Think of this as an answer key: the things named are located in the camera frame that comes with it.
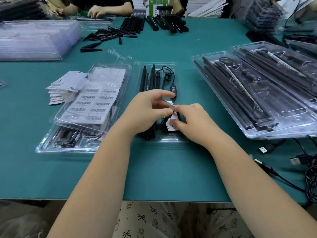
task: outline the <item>black shirt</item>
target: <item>black shirt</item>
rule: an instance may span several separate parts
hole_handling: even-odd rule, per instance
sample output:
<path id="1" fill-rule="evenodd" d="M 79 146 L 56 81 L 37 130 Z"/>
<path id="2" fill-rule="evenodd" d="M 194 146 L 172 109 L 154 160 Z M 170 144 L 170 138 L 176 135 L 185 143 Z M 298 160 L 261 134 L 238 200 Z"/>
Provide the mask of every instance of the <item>black shirt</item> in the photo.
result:
<path id="1" fill-rule="evenodd" d="M 133 8 L 132 0 L 70 0 L 71 4 L 86 11 L 88 11 L 94 5 L 100 7 L 117 7 L 122 6 L 126 2 L 130 2 Z"/>

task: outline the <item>patterned fabric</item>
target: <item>patterned fabric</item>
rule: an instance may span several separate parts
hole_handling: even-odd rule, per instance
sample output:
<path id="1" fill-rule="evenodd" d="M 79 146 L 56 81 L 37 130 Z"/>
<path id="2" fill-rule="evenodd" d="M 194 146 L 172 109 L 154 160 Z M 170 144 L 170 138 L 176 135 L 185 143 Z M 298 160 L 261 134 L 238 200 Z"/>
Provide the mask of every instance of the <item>patterned fabric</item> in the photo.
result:
<path id="1" fill-rule="evenodd" d="M 230 203 L 123 201 L 113 238 L 255 238 Z"/>

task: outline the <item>forearm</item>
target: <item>forearm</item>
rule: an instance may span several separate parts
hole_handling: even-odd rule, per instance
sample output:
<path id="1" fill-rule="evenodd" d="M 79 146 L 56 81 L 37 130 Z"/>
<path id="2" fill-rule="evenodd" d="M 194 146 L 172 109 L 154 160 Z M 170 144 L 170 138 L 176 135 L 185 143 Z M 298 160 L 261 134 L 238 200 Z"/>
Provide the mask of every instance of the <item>forearm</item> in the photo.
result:
<path id="1" fill-rule="evenodd" d="M 214 136 L 208 150 L 233 204 L 255 237 L 316 237 L 316 221 L 231 137 L 225 133 Z"/>
<path id="2" fill-rule="evenodd" d="M 64 15 L 66 16 L 74 16 L 79 12 L 79 8 L 73 4 L 69 4 L 69 6 L 64 8 Z"/>
<path id="3" fill-rule="evenodd" d="M 110 15 L 129 16 L 133 13 L 132 5 L 129 2 L 126 2 L 122 6 L 105 7 L 105 8 L 106 8 L 106 13 Z"/>
<path id="4" fill-rule="evenodd" d="M 122 203 L 131 140 L 120 128 L 108 132 L 48 238 L 112 237 Z"/>

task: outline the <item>person's left hand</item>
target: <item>person's left hand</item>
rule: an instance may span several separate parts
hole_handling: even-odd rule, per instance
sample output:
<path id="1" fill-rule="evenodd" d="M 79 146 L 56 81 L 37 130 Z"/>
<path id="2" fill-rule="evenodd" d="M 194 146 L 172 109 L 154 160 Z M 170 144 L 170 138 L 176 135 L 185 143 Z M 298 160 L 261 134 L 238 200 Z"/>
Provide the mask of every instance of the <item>person's left hand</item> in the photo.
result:
<path id="1" fill-rule="evenodd" d="M 92 8 L 90 8 L 87 16 L 92 18 L 98 18 L 101 15 L 105 15 L 106 13 L 107 13 L 106 7 L 100 7 L 100 6 L 94 5 Z"/>
<path id="2" fill-rule="evenodd" d="M 113 128 L 120 128 L 132 137 L 148 130 L 154 122 L 173 113 L 170 104 L 161 98 L 174 96 L 172 92 L 162 89 L 138 93 Z"/>

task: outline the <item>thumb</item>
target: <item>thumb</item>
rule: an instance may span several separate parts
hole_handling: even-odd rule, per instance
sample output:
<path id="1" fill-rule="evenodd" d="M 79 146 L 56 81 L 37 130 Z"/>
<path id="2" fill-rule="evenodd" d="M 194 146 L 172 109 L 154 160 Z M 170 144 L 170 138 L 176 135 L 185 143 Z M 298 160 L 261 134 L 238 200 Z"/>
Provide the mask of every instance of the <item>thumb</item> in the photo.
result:
<path id="1" fill-rule="evenodd" d="M 159 120 L 162 118 L 167 117 L 173 113 L 171 108 L 160 108 L 160 109 L 153 109 L 155 120 Z"/>
<path id="2" fill-rule="evenodd" d="M 183 133 L 183 131 L 184 131 L 184 129 L 185 129 L 187 124 L 183 123 L 180 120 L 172 119 L 170 121 L 170 125 L 172 125 L 175 129 L 178 129 L 178 130 L 180 130 Z"/>

